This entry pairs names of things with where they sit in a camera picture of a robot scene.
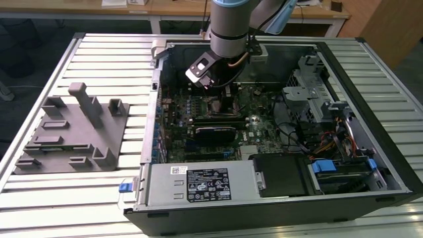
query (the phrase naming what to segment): desk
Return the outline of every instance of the desk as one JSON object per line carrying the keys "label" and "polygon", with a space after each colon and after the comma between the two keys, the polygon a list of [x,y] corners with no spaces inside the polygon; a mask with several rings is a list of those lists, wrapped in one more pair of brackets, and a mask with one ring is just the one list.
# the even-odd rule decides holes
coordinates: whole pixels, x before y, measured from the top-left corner
{"label": "desk", "polygon": [[[311,6],[295,9],[289,23],[331,25],[326,37],[337,37],[349,12],[327,10],[330,0],[323,7]],[[129,5],[127,8],[102,9],[102,0],[2,0],[0,17],[50,18],[50,19],[101,19],[101,20],[149,20],[154,34],[161,34],[162,20],[202,21],[203,0],[150,0],[147,5]]]}

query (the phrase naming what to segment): power supply label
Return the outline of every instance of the power supply label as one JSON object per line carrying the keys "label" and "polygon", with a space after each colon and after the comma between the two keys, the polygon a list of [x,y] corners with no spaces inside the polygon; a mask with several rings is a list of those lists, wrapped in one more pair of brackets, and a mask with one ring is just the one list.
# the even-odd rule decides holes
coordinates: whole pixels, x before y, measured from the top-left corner
{"label": "power supply label", "polygon": [[189,202],[231,200],[227,169],[187,170]]}

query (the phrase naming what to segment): blue latch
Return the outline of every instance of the blue latch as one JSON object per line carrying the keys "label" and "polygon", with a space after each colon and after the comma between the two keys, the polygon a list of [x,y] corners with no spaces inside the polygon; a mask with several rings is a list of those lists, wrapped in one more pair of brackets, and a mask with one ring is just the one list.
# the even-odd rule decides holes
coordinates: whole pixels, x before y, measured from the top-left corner
{"label": "blue latch", "polygon": [[315,174],[319,172],[337,171],[337,167],[333,160],[318,160],[315,163],[311,164],[311,167]]}
{"label": "blue latch", "polygon": [[369,162],[372,170],[377,170],[378,169],[378,165],[377,165],[376,160],[374,159],[369,159],[367,162]]}
{"label": "blue latch", "polygon": [[119,192],[126,193],[126,192],[133,192],[133,183],[122,183],[119,185]]}

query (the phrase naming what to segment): metal slotted surface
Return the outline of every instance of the metal slotted surface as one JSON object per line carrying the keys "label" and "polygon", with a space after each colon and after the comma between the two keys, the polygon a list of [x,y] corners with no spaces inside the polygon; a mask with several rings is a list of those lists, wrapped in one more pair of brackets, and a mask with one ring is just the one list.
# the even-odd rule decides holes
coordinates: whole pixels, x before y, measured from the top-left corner
{"label": "metal slotted surface", "polygon": [[[114,172],[10,176],[14,162],[3,176],[0,193],[0,237],[147,237],[129,222],[122,209],[131,207],[135,196],[119,195],[118,186],[139,174],[142,139],[149,107],[150,83],[154,69],[151,45],[154,39],[198,40],[183,35],[87,34],[70,47],[70,56],[58,66],[49,95],[63,96],[77,103],[67,86],[85,82],[87,92],[102,103],[121,98],[131,104],[119,156],[119,170]],[[266,37],[269,41],[322,41],[322,38]],[[393,140],[398,144],[418,175],[423,178],[423,115],[416,98],[366,45],[355,39],[325,39],[370,104]],[[339,98],[339,88],[334,85]],[[37,124],[43,112],[35,111]],[[18,136],[23,145],[31,132]],[[334,224],[310,224],[290,227],[229,231],[183,237],[275,238],[314,236],[343,237],[422,237],[423,199],[400,207],[384,208],[355,221]]]}

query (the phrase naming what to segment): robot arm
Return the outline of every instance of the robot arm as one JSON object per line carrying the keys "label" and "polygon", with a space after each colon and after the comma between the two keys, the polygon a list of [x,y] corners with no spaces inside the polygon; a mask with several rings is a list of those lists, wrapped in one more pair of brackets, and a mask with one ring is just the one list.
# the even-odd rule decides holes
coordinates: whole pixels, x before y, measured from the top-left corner
{"label": "robot arm", "polygon": [[[295,4],[297,0],[211,1],[211,51],[201,56],[186,72],[198,87],[223,87],[237,79],[239,72],[230,80],[221,80],[223,83],[217,85],[211,77],[213,66],[218,65],[219,71],[234,68],[243,70],[250,54],[249,46],[258,31],[263,28],[265,32],[279,34]],[[257,29],[251,37],[250,26]]]}

